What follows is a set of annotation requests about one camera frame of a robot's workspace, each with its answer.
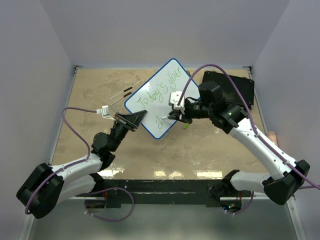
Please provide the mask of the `blue framed whiteboard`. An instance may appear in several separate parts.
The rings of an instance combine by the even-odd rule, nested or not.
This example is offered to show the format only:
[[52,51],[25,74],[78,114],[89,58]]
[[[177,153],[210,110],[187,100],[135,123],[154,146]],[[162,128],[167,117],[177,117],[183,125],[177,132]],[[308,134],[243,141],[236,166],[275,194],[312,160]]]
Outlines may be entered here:
[[124,107],[130,113],[146,110],[141,124],[154,139],[159,140],[176,123],[165,118],[172,110],[170,94],[183,91],[189,78],[180,62],[172,58],[124,102]]

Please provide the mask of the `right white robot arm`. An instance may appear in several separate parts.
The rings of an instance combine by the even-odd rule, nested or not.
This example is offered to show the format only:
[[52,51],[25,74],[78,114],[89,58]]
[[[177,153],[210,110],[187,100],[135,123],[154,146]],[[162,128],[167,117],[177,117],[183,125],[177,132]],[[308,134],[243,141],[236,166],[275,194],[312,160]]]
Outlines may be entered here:
[[210,189],[211,195],[233,197],[241,191],[264,193],[278,205],[287,200],[303,185],[310,165],[296,161],[277,147],[239,105],[226,102],[219,85],[213,81],[198,86],[200,98],[185,98],[181,91],[171,92],[168,104],[170,120],[191,124],[193,119],[210,119],[212,124],[245,146],[267,169],[267,173],[247,173],[232,170]]

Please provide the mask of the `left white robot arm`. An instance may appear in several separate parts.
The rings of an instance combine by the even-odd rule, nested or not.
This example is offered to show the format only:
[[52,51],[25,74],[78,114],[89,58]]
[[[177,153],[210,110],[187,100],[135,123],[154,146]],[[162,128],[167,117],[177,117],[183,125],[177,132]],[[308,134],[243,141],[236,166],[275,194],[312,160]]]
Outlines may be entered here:
[[116,113],[109,133],[98,132],[86,156],[74,161],[50,166],[39,164],[16,193],[25,206],[25,214],[41,219],[57,204],[77,195],[99,196],[104,190],[104,179],[98,174],[108,168],[129,131],[138,129],[146,110],[124,114]]

